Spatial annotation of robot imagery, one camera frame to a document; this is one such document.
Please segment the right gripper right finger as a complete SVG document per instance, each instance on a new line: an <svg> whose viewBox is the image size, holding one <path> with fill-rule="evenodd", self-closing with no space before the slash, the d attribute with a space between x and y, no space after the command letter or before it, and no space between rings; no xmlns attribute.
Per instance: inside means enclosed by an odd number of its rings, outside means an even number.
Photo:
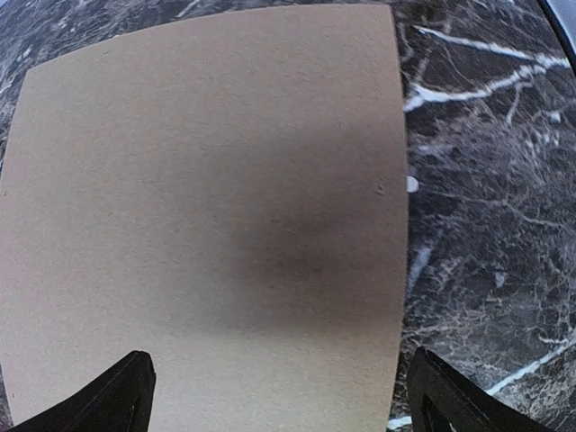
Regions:
<svg viewBox="0 0 576 432"><path fill-rule="evenodd" d="M412 427L418 432L549 432L492 398L432 351L420 347L407 371Z"/></svg>

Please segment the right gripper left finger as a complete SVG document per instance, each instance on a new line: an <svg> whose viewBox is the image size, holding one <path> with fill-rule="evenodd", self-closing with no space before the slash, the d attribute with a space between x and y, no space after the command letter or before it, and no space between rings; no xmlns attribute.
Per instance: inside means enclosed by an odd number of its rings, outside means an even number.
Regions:
<svg viewBox="0 0 576 432"><path fill-rule="evenodd" d="M146 432L156 381L150 354L132 351L76 394L11 430Z"/></svg>

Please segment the brown backing board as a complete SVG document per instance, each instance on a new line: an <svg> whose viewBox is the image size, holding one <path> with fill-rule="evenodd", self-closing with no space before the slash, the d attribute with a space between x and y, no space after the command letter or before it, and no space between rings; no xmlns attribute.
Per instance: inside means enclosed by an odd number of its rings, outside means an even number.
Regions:
<svg viewBox="0 0 576 432"><path fill-rule="evenodd" d="M1 178L15 422L132 350L154 431L383 431L408 194L383 4L155 26L32 68Z"/></svg>

